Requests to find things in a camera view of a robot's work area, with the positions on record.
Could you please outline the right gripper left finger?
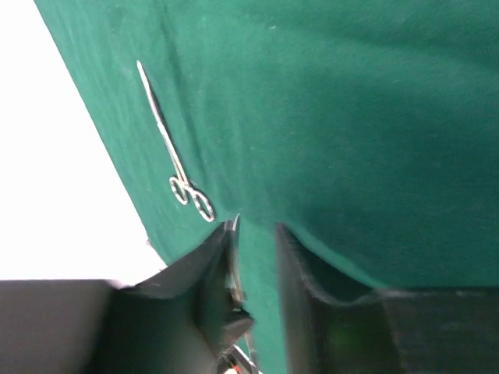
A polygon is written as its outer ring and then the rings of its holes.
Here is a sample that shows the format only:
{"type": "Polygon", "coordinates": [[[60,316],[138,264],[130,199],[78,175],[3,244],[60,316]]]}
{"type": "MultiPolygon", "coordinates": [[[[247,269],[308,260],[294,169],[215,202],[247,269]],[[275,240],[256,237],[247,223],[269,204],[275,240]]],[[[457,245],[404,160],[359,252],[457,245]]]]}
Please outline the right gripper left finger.
{"type": "Polygon", "coordinates": [[[216,373],[253,325],[235,268],[236,220],[134,285],[4,280],[4,373],[216,373]]]}

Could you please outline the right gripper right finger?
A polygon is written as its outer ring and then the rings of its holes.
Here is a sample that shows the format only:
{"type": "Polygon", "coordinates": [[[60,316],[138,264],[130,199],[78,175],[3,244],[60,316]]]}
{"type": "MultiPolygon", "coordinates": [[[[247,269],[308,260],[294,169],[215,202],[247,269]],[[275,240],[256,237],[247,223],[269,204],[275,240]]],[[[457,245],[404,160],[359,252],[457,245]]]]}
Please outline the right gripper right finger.
{"type": "Polygon", "coordinates": [[[496,288],[372,288],[274,229],[290,373],[495,373],[496,288]]]}

